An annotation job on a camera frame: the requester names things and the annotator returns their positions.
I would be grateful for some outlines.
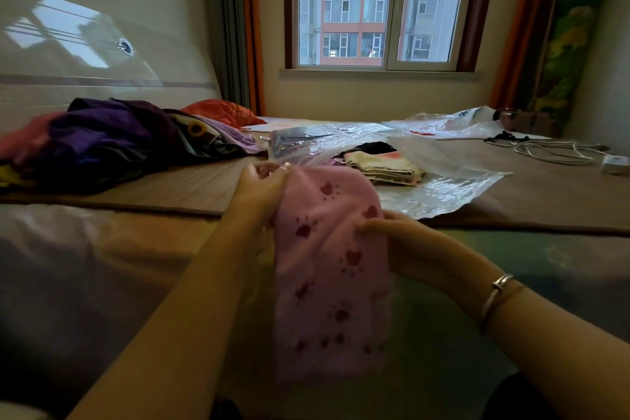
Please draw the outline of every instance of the orange cushion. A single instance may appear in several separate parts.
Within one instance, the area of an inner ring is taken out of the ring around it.
[[[199,115],[220,121],[234,128],[267,123],[260,118],[256,118],[256,115],[249,108],[242,107],[236,103],[226,102],[225,100],[202,100],[193,103],[193,105],[188,105],[182,111],[189,115]]]

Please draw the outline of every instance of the pink towel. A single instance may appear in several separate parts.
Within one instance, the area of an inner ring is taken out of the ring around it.
[[[389,331],[383,237],[355,233],[382,217],[365,176],[296,167],[275,218],[275,339],[280,381],[377,371]]]
[[[36,116],[28,125],[0,137],[0,160],[12,160],[20,165],[36,155],[50,140],[48,123],[62,114],[63,112],[52,112]]]

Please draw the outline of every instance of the white charger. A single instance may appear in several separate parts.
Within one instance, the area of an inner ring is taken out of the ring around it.
[[[602,161],[602,173],[626,174],[630,172],[630,158],[606,155]]]

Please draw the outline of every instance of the gray curtain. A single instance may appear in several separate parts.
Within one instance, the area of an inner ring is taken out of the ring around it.
[[[249,105],[244,0],[208,0],[210,56],[221,96]]]

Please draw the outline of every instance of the window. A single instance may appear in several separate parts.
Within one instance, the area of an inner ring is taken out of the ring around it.
[[[361,57],[383,57],[383,34],[364,32],[361,34]]]
[[[324,33],[324,57],[356,57],[358,34]]]
[[[324,0],[324,22],[358,22],[361,0]]]
[[[431,55],[431,35],[413,35],[410,37],[409,48],[412,60],[429,60]]]
[[[299,61],[329,69],[346,65],[363,70],[452,72],[475,71],[489,2],[312,0],[310,5],[309,0],[286,1],[288,68]],[[304,24],[305,19],[312,22]]]
[[[388,0],[364,0],[363,21],[364,22],[387,22]]]

